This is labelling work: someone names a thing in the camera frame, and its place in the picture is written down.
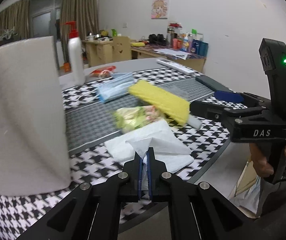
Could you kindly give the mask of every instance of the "white wall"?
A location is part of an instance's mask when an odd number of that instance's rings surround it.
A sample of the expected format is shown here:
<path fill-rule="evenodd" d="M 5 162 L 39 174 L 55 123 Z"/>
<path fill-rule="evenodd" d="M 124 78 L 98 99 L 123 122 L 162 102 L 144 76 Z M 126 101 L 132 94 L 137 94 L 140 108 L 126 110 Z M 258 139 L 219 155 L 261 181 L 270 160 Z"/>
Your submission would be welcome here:
<path fill-rule="evenodd" d="M 152 0 L 99 0 L 100 28 L 139 39 L 166 33 L 168 20 L 151 19 Z M 235 91 L 269 98 L 259 57 L 262 38 L 286 43 L 284 0 L 170 0 L 169 20 L 197 29 L 209 43 L 204 72 Z"/>

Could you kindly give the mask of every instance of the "houndstooth tablecloth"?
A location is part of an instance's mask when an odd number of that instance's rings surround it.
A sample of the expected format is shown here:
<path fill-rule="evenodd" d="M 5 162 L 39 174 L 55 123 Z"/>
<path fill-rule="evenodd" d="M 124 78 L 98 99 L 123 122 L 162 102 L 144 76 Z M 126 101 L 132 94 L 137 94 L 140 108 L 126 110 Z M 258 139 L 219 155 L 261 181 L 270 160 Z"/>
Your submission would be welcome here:
<path fill-rule="evenodd" d="M 134 75 L 136 79 L 145 79 L 152 83 L 162 83 L 176 79 L 190 78 L 190 76 L 169 68 L 140 71 L 134 73 Z M 82 93 L 93 91 L 94 89 L 92 88 L 94 88 L 96 84 L 107 80 L 109 79 L 90 82 L 82 87 L 65 90 L 63 92 L 63 98 L 66 97 L 66 101 L 64 102 L 66 109 L 77 107 L 86 101 L 83 98 L 81 98 L 81 100 L 74 100 L 71 98 L 73 93 L 79 96 Z M 89 94 L 87 93 L 84 98 L 89 98 L 90 96 L 88 95 Z M 234 109 L 245 108 L 242 104 L 218 101 L 214 97 L 206 98 L 203 101 L 229 106 Z M 200 119 L 202 120 L 202 127 L 198 131 L 188 125 L 185 127 L 178 126 L 174 120 L 168 119 L 169 125 L 175 136 L 192 150 L 191 155 L 194 158 L 192 164 L 177 172 L 177 175 L 183 180 L 188 180 L 196 174 L 196 172 L 204 166 L 224 144 L 229 136 L 228 131 L 224 129 L 219 122 L 203 118 Z M 78 184 L 85 181 L 90 182 L 93 185 L 105 182 L 110 176 L 121 172 L 123 168 L 121 164 L 114 161 L 103 144 L 88 148 L 71 156 L 70 167 L 72 183 L 69 188 L 52 193 L 32 196 L 7 197 L 0 195 L 1 239 L 16 239 L 27 228 L 68 195 L 68 193 L 77 187 Z M 138 203 L 124 203 L 120 216 L 120 224 L 140 215 L 155 205 L 156 203 L 151 203 L 148 200 L 147 193 L 144 194 Z"/>

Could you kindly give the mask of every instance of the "surgical mask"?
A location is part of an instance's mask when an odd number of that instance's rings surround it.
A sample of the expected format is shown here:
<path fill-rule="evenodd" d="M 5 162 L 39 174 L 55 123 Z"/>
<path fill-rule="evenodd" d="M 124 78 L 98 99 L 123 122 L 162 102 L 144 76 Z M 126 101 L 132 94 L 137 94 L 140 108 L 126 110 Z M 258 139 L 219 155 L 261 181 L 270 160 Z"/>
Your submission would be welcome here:
<path fill-rule="evenodd" d="M 122 75 L 97 87 L 99 99 L 106 103 L 125 95 L 128 88 L 135 84 L 132 73 Z"/>
<path fill-rule="evenodd" d="M 127 75 L 127 74 L 128 73 L 113 73 L 113 72 L 111 72 L 110 76 L 115 79 L 115 78 L 122 77 L 122 76 Z"/>

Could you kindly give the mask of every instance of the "anime poster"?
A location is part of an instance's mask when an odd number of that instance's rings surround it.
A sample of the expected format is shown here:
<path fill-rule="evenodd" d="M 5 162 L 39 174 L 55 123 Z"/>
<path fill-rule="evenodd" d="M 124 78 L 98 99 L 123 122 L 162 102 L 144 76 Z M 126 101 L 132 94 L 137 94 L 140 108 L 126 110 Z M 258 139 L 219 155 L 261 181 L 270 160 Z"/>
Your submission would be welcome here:
<path fill-rule="evenodd" d="M 152 19 L 167 19 L 169 13 L 169 0 L 154 0 L 152 3 Z"/>

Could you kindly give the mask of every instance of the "curtain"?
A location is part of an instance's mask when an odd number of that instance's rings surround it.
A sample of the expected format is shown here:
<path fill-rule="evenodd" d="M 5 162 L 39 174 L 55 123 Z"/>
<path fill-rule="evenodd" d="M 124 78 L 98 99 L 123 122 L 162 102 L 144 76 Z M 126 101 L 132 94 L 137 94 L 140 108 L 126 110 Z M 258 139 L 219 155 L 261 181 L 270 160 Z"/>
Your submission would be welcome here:
<path fill-rule="evenodd" d="M 79 37 L 84 40 L 87 33 L 98 33 L 97 0 L 62 0 L 61 40 L 65 62 L 68 62 L 68 33 L 70 27 L 65 22 L 76 21 Z"/>
<path fill-rule="evenodd" d="M 30 37 L 29 4 L 30 0 L 20 0 L 0 12 L 0 36 L 14 27 L 22 39 Z"/>

